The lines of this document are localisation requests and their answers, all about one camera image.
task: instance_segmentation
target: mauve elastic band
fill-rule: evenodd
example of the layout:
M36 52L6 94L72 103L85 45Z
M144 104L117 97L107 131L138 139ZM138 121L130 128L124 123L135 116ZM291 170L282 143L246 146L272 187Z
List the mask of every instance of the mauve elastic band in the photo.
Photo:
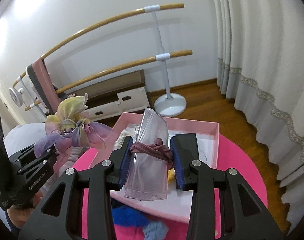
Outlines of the mauve elastic band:
M146 153L167 162L168 170L173 169L173 152L163 144L161 138L157 138L155 144L145 145L140 142L133 143L131 153Z

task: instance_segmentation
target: hanging towel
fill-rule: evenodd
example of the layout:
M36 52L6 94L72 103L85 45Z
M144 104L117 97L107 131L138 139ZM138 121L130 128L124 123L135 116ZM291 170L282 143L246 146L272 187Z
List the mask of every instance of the hanging towel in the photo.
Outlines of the hanging towel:
M39 58L32 65L28 66L26 70L42 101L49 112L54 114L62 100L59 98L59 95L56 94L44 60ZM65 93L61 93L60 96L63 98L67 97Z

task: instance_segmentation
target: white fan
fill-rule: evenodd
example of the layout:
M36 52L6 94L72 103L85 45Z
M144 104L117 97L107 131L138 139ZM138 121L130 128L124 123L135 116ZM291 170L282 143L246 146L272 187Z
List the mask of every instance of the white fan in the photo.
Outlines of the white fan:
M23 88L16 90L14 87L9 88L9 92L13 102L18 106L21 107L23 105L23 97L22 94L24 92Z

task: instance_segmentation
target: yellow object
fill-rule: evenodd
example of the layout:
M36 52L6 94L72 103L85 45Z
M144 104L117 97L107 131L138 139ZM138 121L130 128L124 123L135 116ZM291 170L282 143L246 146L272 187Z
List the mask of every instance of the yellow object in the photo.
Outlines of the yellow object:
M175 171L174 168L168 171L168 183L170 183L175 178Z

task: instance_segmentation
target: pink sheer fabric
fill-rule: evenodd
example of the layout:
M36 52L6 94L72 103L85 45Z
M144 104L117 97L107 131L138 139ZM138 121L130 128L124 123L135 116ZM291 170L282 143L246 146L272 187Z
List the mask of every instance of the pink sheer fabric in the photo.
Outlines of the pink sheer fabric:
M55 172L66 163L72 147L93 147L102 150L111 143L108 142L111 128L86 118L86 101L87 94L62 101L57 112L48 116L45 121L47 136L34 146L34 154L39 158L54 145L58 152L53 167Z

